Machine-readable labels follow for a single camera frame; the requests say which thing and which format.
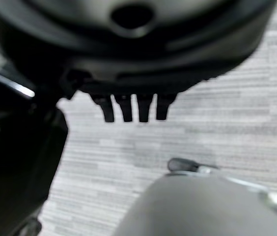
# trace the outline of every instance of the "black plastic part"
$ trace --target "black plastic part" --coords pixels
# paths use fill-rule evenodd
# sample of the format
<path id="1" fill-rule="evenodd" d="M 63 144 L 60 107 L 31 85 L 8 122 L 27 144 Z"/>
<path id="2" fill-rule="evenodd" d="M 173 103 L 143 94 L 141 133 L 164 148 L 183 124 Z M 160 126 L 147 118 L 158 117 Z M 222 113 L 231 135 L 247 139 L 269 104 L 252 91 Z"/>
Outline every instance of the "black plastic part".
<path id="1" fill-rule="evenodd" d="M 132 104 L 130 95 L 115 95 L 116 102 L 119 104 L 124 122 L 132 122 Z"/>
<path id="2" fill-rule="evenodd" d="M 177 94 L 157 94 L 157 120 L 166 120 L 168 115 L 169 106 L 175 101 Z"/>
<path id="3" fill-rule="evenodd" d="M 138 116 L 140 122 L 148 122 L 150 104 L 153 101 L 154 95 L 138 94 Z"/>
<path id="4" fill-rule="evenodd" d="M 67 133 L 58 109 L 0 109 L 0 236 L 14 235 L 46 201 Z"/>
<path id="5" fill-rule="evenodd" d="M 38 236 L 41 229 L 42 225 L 38 219 L 31 218 L 14 236 Z"/>
<path id="6" fill-rule="evenodd" d="M 200 164 L 196 161 L 184 159 L 184 158 L 172 158 L 167 163 L 168 170 L 171 172 L 174 172 L 174 171 L 197 172 L 200 166 L 207 166 L 214 169 L 218 169 L 218 167 L 215 165 Z"/>
<path id="7" fill-rule="evenodd" d="M 102 95 L 91 95 L 91 99 L 95 104 L 99 105 L 103 111 L 105 122 L 112 123 L 114 122 L 114 112 L 110 96 Z"/>
<path id="8" fill-rule="evenodd" d="M 200 26 L 185 21 L 131 40 L 99 37 L 98 29 L 81 33 L 46 17 L 27 1 L 0 0 L 0 46 L 35 82 L 56 85 L 63 71 L 81 69 L 113 78 L 105 84 L 94 77 L 96 83 L 81 85 L 90 94 L 172 94 L 219 76 L 251 55 L 276 1 L 236 0 L 213 19 L 199 16 Z M 78 68 L 80 59 L 85 64 Z M 121 65 L 117 72 L 110 66 L 116 61 Z M 69 89 L 68 97 L 73 92 Z"/>

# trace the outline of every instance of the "gray fabric surface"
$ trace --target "gray fabric surface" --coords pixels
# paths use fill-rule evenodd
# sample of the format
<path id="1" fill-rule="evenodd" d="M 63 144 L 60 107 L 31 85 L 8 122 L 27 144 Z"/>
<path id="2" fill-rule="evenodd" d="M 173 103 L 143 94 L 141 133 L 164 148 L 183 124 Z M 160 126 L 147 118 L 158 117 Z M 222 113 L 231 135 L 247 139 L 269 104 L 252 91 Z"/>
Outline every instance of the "gray fabric surface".
<path id="1" fill-rule="evenodd" d="M 109 236 L 172 157 L 214 163 L 277 190 L 277 11 L 240 67 L 179 95 L 167 122 L 105 124 L 86 94 L 61 101 L 69 139 L 41 220 L 42 236 Z"/>

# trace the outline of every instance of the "circular hole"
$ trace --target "circular hole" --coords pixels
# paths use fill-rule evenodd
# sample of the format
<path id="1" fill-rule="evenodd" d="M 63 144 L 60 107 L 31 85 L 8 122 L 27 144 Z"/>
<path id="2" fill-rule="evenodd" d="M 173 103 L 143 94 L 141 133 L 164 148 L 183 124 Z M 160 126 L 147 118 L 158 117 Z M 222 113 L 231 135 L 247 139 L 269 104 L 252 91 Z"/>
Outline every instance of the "circular hole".
<path id="1" fill-rule="evenodd" d="M 146 26 L 154 18 L 154 12 L 144 5 L 128 5 L 116 9 L 111 18 L 120 27 L 134 30 Z"/>

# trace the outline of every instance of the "gray carpet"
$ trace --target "gray carpet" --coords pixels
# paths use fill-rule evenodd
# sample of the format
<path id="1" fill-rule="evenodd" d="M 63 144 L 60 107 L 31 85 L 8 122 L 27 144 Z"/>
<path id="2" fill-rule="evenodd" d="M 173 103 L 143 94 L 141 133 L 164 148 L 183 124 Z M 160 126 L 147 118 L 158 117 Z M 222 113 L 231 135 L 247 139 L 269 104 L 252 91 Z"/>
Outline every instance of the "gray carpet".
<path id="1" fill-rule="evenodd" d="M 131 203 L 183 157 L 277 190 L 277 11 L 239 68 L 179 95 L 167 122 L 105 124 L 88 95 L 59 105 L 70 126 L 41 220 L 42 236 L 109 236 Z"/>

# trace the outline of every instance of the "striped carpet floor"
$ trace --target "striped carpet floor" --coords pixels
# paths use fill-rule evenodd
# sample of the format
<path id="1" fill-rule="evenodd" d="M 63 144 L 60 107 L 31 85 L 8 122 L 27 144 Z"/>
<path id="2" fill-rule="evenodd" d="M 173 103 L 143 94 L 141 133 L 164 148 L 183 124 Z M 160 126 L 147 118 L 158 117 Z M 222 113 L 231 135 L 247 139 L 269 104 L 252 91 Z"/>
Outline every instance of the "striped carpet floor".
<path id="1" fill-rule="evenodd" d="M 70 127 L 42 236 L 109 236 L 172 157 L 214 163 L 277 190 L 277 11 L 258 51 L 179 95 L 167 122 L 105 124 L 87 94 L 61 101 Z"/>

